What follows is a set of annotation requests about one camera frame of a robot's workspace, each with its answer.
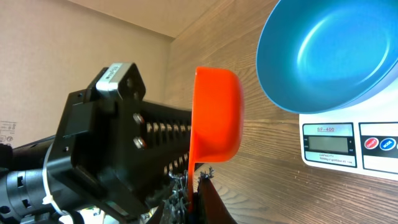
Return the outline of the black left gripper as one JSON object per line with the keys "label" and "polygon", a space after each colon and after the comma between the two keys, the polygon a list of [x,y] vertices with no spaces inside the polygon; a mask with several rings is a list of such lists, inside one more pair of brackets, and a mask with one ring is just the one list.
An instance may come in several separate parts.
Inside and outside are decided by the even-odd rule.
{"label": "black left gripper", "polygon": [[192,113],[144,100],[135,63],[103,68],[69,94],[46,170],[88,205],[135,222],[170,192],[169,172],[188,168]]}

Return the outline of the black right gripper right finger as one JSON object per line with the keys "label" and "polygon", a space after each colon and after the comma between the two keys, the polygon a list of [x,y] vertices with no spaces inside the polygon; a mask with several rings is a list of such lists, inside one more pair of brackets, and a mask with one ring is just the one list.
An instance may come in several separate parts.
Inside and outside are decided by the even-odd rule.
{"label": "black right gripper right finger", "polygon": [[215,170],[201,171],[196,193],[196,222],[199,224],[237,224],[224,205],[211,179]]}

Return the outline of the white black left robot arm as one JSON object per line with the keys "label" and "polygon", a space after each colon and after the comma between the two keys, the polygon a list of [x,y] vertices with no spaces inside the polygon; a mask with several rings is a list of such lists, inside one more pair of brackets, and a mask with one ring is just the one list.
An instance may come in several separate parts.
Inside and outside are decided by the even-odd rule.
{"label": "white black left robot arm", "polygon": [[192,113],[144,100],[135,63],[103,68],[69,94],[57,132],[23,146],[1,145],[1,222],[58,223],[95,206],[137,223],[188,168]]}

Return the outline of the orange plastic measuring scoop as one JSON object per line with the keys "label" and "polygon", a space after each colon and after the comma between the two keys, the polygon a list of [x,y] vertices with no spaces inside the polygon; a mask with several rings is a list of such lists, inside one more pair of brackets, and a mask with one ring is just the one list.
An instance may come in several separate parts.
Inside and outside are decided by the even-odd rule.
{"label": "orange plastic measuring scoop", "polygon": [[243,135],[244,96],[238,76],[230,70],[197,67],[192,100],[188,160],[188,211],[193,212],[193,179],[197,163],[232,159]]}

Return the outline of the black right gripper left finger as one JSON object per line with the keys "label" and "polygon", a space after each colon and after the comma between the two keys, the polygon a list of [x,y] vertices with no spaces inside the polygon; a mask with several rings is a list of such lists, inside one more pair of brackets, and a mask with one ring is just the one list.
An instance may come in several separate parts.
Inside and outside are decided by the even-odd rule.
{"label": "black right gripper left finger", "polygon": [[185,224],[188,223],[188,174],[169,173],[171,185],[170,194],[165,198],[151,216],[150,224]]}

